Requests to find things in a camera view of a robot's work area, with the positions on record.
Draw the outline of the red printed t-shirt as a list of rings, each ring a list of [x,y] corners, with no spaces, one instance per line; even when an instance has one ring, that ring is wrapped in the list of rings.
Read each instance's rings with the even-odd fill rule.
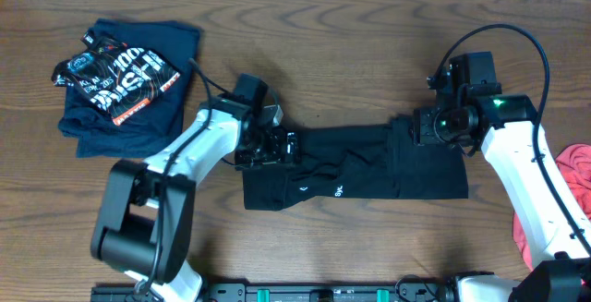
[[[579,206],[587,219],[590,219],[590,146],[587,144],[573,144],[562,151],[555,159],[555,162]],[[516,214],[513,216],[513,241],[518,247],[527,268],[530,271],[534,270],[525,231]]]

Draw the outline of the black orange printed jersey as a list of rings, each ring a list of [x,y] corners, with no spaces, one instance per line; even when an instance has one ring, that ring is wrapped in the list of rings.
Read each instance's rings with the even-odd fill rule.
[[[181,72],[157,52],[87,31],[86,50],[58,64],[56,87],[70,86],[120,126],[169,90]]]

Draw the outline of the folded navy blue shirt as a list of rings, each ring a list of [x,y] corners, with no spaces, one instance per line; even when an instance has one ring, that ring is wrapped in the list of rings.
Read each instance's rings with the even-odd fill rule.
[[[198,52],[199,29],[173,20],[128,23],[99,19],[89,30],[97,36],[110,36],[157,52],[181,72],[181,77],[120,126],[78,90],[65,86],[65,111],[58,123],[59,130],[64,136],[77,139],[79,158],[144,158],[161,151],[182,131],[184,100],[192,73],[189,61]]]

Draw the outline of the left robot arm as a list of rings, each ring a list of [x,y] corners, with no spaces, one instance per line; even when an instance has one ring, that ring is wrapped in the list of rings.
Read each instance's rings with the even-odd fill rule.
[[[91,255],[135,280],[98,286],[94,301],[198,301],[203,278],[187,253],[198,185],[224,156],[238,170],[290,164],[297,135],[281,126],[279,107],[220,99],[164,150],[137,163],[117,162],[90,242]]]

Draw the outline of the black t-shirt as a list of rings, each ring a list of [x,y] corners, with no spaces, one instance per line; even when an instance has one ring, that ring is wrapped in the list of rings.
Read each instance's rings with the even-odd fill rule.
[[[467,198],[462,154],[414,144],[411,124],[402,116],[385,125],[298,130],[298,161],[242,174],[244,206],[280,211],[315,197]]]

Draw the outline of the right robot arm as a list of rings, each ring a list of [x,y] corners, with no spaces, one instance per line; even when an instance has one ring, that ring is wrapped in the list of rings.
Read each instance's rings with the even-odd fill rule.
[[[518,216],[534,268],[523,281],[458,275],[452,282],[456,301],[590,298],[590,221],[553,161],[536,118],[525,95],[446,99],[414,111],[415,144],[482,152]]]

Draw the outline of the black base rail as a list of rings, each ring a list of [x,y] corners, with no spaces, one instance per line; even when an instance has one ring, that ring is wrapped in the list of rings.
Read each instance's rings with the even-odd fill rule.
[[[393,284],[204,284],[196,293],[177,293],[156,287],[138,295],[130,285],[100,284],[90,290],[91,302],[452,302],[453,284],[406,275]]]

